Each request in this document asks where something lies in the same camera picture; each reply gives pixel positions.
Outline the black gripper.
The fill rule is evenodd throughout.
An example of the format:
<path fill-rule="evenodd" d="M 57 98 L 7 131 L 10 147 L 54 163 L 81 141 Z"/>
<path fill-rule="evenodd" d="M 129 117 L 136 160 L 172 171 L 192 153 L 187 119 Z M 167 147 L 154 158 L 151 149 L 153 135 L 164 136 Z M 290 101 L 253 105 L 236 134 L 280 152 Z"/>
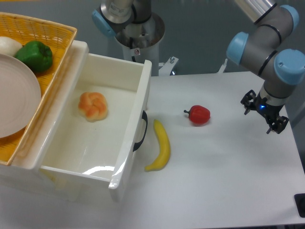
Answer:
<path fill-rule="evenodd" d="M 284 105 L 278 104 L 277 99 L 273 97 L 261 96 L 260 93 L 256 95 L 253 90 L 250 90 L 244 95 L 240 103 L 245 108 L 244 115 L 255 110 L 266 120 L 269 126 L 267 134 L 270 132 L 280 134 L 289 122 L 288 117 L 280 116 L 280 111 Z"/>

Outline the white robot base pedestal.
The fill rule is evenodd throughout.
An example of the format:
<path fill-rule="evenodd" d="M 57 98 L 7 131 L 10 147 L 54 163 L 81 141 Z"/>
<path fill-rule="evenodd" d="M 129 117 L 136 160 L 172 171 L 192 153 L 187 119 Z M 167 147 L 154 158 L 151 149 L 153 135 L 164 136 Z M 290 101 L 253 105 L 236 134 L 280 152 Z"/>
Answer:
<path fill-rule="evenodd" d="M 175 75 L 178 58 L 171 56 L 166 62 L 159 61 L 159 46 L 165 35 L 165 24 L 160 16 L 152 13 L 142 24 L 129 24 L 115 39 L 122 47 L 125 60 L 152 63 L 152 76 Z"/>

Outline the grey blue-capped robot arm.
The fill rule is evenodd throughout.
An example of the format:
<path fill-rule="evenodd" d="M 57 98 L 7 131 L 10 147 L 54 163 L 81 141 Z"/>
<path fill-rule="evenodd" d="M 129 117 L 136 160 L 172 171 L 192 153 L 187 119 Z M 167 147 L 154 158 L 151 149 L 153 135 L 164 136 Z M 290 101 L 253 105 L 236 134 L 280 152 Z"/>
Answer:
<path fill-rule="evenodd" d="M 277 51 L 298 26 L 298 12 L 272 0 L 238 0 L 236 4 L 256 25 L 256 30 L 253 34 L 236 34 L 226 55 L 264 81 L 260 92 L 249 91 L 241 104 L 246 113 L 257 111 L 266 120 L 269 131 L 280 133 L 289 120 L 279 113 L 305 76 L 302 52 Z M 149 0 L 103 0 L 91 17 L 102 34 L 114 37 L 121 45 L 126 60 L 140 63 L 149 60 L 152 74 L 159 75 L 159 44 L 165 25 L 152 12 Z"/>

